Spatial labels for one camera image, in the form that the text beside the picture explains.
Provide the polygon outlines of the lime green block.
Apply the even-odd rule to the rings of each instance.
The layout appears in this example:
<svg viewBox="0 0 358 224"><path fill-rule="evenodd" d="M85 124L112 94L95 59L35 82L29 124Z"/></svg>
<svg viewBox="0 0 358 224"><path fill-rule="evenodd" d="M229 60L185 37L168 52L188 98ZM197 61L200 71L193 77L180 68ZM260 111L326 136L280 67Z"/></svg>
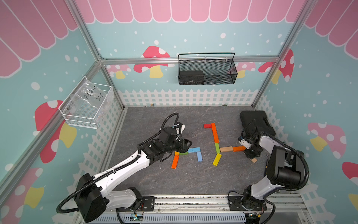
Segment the lime green block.
<svg viewBox="0 0 358 224"><path fill-rule="evenodd" d="M215 150L216 150L216 153L218 153L218 154L221 152L220 146L218 143L215 143Z"/></svg>

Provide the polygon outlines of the light blue long block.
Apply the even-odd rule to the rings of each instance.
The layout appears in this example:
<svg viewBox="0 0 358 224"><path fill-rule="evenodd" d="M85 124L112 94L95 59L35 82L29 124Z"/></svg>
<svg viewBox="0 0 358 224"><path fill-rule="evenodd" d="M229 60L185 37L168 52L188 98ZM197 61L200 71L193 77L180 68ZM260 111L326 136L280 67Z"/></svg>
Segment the light blue long block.
<svg viewBox="0 0 358 224"><path fill-rule="evenodd" d="M199 147L194 147L194 148L190 148L188 150L188 153L197 153L197 152L200 152L200 148Z"/></svg>

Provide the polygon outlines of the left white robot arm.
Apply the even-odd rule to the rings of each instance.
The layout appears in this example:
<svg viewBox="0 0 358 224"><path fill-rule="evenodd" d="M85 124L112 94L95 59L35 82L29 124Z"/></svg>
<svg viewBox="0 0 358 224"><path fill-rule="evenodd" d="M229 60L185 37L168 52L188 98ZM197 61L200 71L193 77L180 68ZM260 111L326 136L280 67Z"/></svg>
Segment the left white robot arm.
<svg viewBox="0 0 358 224"><path fill-rule="evenodd" d="M112 191L138 171L157 161L164 162L175 152L186 153L189 150L192 141L182 137L185 125L178 121L179 117L179 113L169 115L155 135L139 143L131 156L112 168L94 176L89 173L82 175L76 190L59 203L56 212L80 212L86 223L109 209L128 208L136 212L143 206L144 199L135 187L122 190L118 196Z"/></svg>

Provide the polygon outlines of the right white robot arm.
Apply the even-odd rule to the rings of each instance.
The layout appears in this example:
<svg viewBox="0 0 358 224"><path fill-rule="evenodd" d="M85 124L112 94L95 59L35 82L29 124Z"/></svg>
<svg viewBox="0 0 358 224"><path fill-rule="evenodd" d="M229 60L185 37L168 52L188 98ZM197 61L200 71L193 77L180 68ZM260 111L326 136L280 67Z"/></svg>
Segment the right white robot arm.
<svg viewBox="0 0 358 224"><path fill-rule="evenodd" d="M243 192L241 205L245 210L261 209L267 197L273 193L280 190L297 191L308 183L310 172L304 153L259 129L256 119L243 125L238 140L245 147L244 154L250 160L260 157L263 151L268 152L264 178Z"/></svg>

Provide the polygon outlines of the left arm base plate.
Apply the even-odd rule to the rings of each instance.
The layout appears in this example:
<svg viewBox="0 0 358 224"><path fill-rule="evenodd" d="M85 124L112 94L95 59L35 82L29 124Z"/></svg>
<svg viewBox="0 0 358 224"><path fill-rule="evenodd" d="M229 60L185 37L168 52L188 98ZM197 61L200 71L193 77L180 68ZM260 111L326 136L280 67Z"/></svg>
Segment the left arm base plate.
<svg viewBox="0 0 358 224"><path fill-rule="evenodd" d="M120 208L120 211L154 211L155 197L136 199L130 207Z"/></svg>

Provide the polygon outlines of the light blue short block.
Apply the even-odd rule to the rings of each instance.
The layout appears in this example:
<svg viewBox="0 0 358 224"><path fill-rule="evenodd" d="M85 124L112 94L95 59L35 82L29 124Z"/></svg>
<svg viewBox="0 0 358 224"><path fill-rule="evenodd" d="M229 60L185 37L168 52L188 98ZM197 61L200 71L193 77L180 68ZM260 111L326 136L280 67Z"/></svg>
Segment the light blue short block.
<svg viewBox="0 0 358 224"><path fill-rule="evenodd" d="M197 160L198 160L198 162L203 161L201 152L197 152Z"/></svg>

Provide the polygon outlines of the yellow long block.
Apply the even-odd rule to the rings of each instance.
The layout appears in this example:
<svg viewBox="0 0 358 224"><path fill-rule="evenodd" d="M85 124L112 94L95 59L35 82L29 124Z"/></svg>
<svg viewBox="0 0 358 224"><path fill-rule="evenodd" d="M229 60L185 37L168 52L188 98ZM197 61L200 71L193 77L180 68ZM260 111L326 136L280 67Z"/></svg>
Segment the yellow long block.
<svg viewBox="0 0 358 224"><path fill-rule="evenodd" d="M221 157L222 157L222 154L220 154L220 153L217 153L217 154L216 154L216 157L215 157L215 159L214 159L214 161L213 161L213 165L214 165L214 166L218 166Z"/></svg>

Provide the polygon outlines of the red-orange block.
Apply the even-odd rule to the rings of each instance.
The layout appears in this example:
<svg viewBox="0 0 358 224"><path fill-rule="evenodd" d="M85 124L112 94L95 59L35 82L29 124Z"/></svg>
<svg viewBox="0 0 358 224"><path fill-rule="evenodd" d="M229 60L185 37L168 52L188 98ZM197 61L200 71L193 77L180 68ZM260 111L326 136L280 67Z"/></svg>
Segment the red-orange block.
<svg viewBox="0 0 358 224"><path fill-rule="evenodd" d="M217 134L216 124L215 124L215 123L211 123L211 127L212 127L212 132L213 132L213 134Z"/></svg>

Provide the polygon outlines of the orange long block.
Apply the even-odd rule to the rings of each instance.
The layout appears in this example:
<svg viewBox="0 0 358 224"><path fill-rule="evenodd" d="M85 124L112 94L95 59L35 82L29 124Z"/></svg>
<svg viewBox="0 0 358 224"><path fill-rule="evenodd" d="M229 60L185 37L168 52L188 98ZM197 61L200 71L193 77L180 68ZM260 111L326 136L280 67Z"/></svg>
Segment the orange long block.
<svg viewBox="0 0 358 224"><path fill-rule="evenodd" d="M173 159L173 162L172 162L172 166L171 166L172 169L176 169L176 168L177 168L179 158L180 158L179 155L175 155L175 156L174 156L174 159Z"/></svg>

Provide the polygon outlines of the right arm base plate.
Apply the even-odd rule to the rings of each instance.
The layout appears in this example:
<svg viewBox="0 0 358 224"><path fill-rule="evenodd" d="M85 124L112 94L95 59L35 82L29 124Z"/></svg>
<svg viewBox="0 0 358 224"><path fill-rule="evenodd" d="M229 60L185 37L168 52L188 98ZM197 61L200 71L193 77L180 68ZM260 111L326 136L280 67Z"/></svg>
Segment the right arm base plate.
<svg viewBox="0 0 358 224"><path fill-rule="evenodd" d="M230 211L266 211L267 206L263 200L253 197L228 196Z"/></svg>

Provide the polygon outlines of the tan wooden short block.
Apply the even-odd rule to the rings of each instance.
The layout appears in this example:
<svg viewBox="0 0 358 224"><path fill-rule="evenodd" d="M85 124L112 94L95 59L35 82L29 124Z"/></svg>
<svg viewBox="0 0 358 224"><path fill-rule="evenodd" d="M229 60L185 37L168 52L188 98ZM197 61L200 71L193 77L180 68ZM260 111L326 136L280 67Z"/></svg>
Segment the tan wooden short block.
<svg viewBox="0 0 358 224"><path fill-rule="evenodd" d="M233 147L220 147L220 152L233 152L234 148Z"/></svg>

